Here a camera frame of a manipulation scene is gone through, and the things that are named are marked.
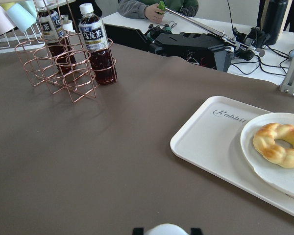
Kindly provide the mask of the operator forearm grey sleeve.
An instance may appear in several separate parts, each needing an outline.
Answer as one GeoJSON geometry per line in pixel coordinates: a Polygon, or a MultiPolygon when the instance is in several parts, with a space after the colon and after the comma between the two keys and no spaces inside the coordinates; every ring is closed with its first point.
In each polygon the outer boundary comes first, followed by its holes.
{"type": "Polygon", "coordinates": [[[118,12],[131,19],[146,19],[145,9],[148,5],[137,1],[137,0],[119,0],[118,1],[118,12]]]}

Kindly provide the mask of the operator hand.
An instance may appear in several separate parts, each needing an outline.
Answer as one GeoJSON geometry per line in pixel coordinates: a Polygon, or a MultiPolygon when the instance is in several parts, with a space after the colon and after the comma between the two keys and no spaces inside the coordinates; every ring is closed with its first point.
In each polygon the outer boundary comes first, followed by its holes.
{"type": "Polygon", "coordinates": [[[155,3],[144,9],[144,15],[151,22],[160,24],[164,17],[164,11],[159,8],[158,3],[155,3]]]}

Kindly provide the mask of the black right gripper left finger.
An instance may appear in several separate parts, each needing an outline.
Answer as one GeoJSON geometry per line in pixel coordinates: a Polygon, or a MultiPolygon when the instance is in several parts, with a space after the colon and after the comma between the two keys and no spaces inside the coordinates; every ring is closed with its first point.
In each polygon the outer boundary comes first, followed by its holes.
{"type": "Polygon", "coordinates": [[[132,230],[132,235],[144,235],[143,227],[134,228],[132,230]]]}

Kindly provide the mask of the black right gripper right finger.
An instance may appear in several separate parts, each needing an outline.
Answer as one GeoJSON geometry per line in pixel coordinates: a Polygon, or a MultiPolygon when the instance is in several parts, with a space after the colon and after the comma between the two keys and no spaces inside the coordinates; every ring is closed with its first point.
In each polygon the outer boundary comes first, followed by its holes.
{"type": "Polygon", "coordinates": [[[202,235],[202,230],[201,228],[191,228],[191,233],[190,235],[202,235]]]}

